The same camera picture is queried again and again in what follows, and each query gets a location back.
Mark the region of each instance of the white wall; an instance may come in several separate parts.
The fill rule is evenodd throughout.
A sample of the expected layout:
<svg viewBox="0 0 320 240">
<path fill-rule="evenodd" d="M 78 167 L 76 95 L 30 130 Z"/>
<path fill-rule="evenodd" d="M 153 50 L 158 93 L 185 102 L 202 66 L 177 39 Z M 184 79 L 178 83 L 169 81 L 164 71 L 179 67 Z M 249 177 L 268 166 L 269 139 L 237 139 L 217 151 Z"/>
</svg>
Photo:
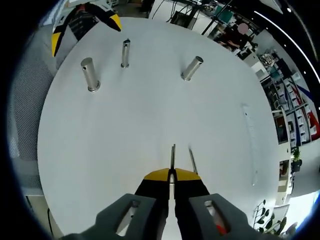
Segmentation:
<svg viewBox="0 0 320 240">
<path fill-rule="evenodd" d="M 173 1 L 169 1 L 169 0 L 165 0 L 162 4 L 163 0 L 155 0 L 153 7 L 151 9 L 150 15 L 149 15 L 149 19 L 154 19 L 154 20 L 161 20 L 161 21 L 168 21 L 170 19 L 171 16 L 171 10 L 172 10 L 172 6 L 173 6 Z M 183 7 L 185 7 L 186 5 L 183 3 L 178 2 L 175 6 L 175 11 L 179 12 Z M 191 11 L 189 11 L 191 9 L 191 7 L 185 7 L 181 13 L 186 14 L 187 10 L 188 10 L 188 15 L 190 14 Z M 194 18 L 197 18 L 197 20 L 195 21 L 195 24 L 192 28 L 192 31 L 195 31 L 199 34 L 201 34 L 205 28 L 208 26 L 208 24 L 211 22 L 211 18 L 207 17 L 206 15 L 204 15 L 203 13 L 199 13 L 198 12 L 194 15 Z M 205 33 L 204 36 L 208 36 L 211 32 L 211 30 L 214 28 L 215 25 L 212 25 L 211 28 L 208 29 L 208 31 Z"/>
</svg>

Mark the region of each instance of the red object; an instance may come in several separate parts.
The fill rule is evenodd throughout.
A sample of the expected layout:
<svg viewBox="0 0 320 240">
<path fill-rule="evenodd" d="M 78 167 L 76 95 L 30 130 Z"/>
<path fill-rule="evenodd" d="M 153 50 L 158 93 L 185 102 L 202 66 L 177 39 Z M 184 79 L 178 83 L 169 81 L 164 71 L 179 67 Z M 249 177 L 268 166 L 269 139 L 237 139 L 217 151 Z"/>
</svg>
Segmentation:
<svg viewBox="0 0 320 240">
<path fill-rule="evenodd" d="M 221 236 L 227 234 L 227 231 L 225 230 L 224 227 L 220 226 L 220 225 L 216 225 L 216 228 L 218 229 L 218 232 Z"/>
</svg>

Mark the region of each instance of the potted plant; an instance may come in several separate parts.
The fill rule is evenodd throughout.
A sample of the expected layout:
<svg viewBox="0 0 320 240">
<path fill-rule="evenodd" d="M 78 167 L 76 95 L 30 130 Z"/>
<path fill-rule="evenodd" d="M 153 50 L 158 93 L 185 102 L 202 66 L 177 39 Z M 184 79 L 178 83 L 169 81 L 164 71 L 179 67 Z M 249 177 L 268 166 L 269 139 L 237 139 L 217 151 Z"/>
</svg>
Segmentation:
<svg viewBox="0 0 320 240">
<path fill-rule="evenodd" d="M 274 222 L 275 214 L 272 213 L 269 220 L 265 222 L 265 217 L 268 217 L 270 214 L 269 209 L 265 208 L 266 200 L 263 200 L 256 208 L 255 208 L 255 217 L 254 217 L 254 223 L 253 228 L 255 228 L 256 224 L 262 225 L 256 230 L 260 233 L 264 234 L 273 234 L 279 236 L 283 229 L 286 226 L 287 218 L 284 217 L 281 221 Z"/>
<path fill-rule="evenodd" d="M 293 149 L 292 154 L 293 154 L 293 161 L 294 162 L 299 161 L 299 159 L 300 159 L 300 150 L 299 150 L 298 146 Z"/>
</svg>

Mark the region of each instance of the yellow and black tool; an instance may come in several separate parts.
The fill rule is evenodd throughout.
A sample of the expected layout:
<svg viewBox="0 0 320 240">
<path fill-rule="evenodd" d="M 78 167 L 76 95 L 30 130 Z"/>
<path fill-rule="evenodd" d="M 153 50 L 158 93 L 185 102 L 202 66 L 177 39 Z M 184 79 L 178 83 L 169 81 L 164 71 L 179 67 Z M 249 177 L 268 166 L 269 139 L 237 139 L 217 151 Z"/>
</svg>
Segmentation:
<svg viewBox="0 0 320 240">
<path fill-rule="evenodd" d="M 170 184 L 174 185 L 175 216 L 181 229 L 181 236 L 183 239 L 197 239 L 195 233 L 200 231 L 200 226 L 189 198 L 209 195 L 209 192 L 198 175 L 190 148 L 189 152 L 193 172 L 175 168 L 176 145 L 174 144 L 171 148 L 170 168 L 153 171 L 146 175 L 135 192 L 135 195 L 156 199 L 147 222 L 147 239 L 161 238 L 169 212 Z"/>
<path fill-rule="evenodd" d="M 193 171 L 175 168 L 175 151 L 174 145 L 170 168 L 149 173 L 135 194 L 123 195 L 98 213 L 92 227 L 61 239 L 160 240 L 169 212 L 170 185 L 174 185 L 174 211 L 182 240 L 277 239 L 268 234 L 262 236 L 248 224 L 244 212 L 219 194 L 209 194 L 190 148 Z M 125 235 L 119 235 L 125 225 Z"/>
<path fill-rule="evenodd" d="M 70 20 L 79 11 L 85 11 L 96 16 L 110 28 L 120 32 L 122 25 L 119 16 L 112 10 L 106 0 L 64 0 L 63 8 L 57 17 L 52 31 L 52 56 L 55 57 Z"/>
</svg>

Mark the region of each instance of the floor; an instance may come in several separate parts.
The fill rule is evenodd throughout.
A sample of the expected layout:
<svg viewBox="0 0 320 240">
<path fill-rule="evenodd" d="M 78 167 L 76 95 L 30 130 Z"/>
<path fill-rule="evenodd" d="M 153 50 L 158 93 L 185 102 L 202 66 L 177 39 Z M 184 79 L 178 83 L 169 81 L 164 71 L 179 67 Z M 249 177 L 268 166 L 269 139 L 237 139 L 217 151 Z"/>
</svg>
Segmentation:
<svg viewBox="0 0 320 240">
<path fill-rule="evenodd" d="M 120 17 L 132 17 L 132 18 L 146 18 L 147 13 L 139 12 L 140 4 L 128 3 L 126 0 L 119 0 L 119 5 L 114 7 L 114 10 Z M 50 223 L 52 233 L 50 230 L 50 224 L 48 219 L 48 204 L 44 196 L 28 196 L 30 202 L 30 209 L 35 214 L 35 217 L 39 220 L 43 228 L 49 235 L 53 235 L 54 239 L 61 238 L 63 233 L 60 231 L 58 225 L 51 212 L 49 212 Z"/>
<path fill-rule="evenodd" d="M 61 238 L 63 236 L 60 231 L 54 217 L 51 212 L 49 213 L 50 223 L 52 228 L 52 233 L 50 231 L 50 224 L 48 219 L 48 204 L 46 198 L 44 196 L 28 196 L 29 206 L 31 211 L 34 213 L 35 217 L 38 219 L 39 223 L 43 226 L 43 228 L 48 232 L 49 235 L 52 235 L 54 239 Z"/>
</svg>

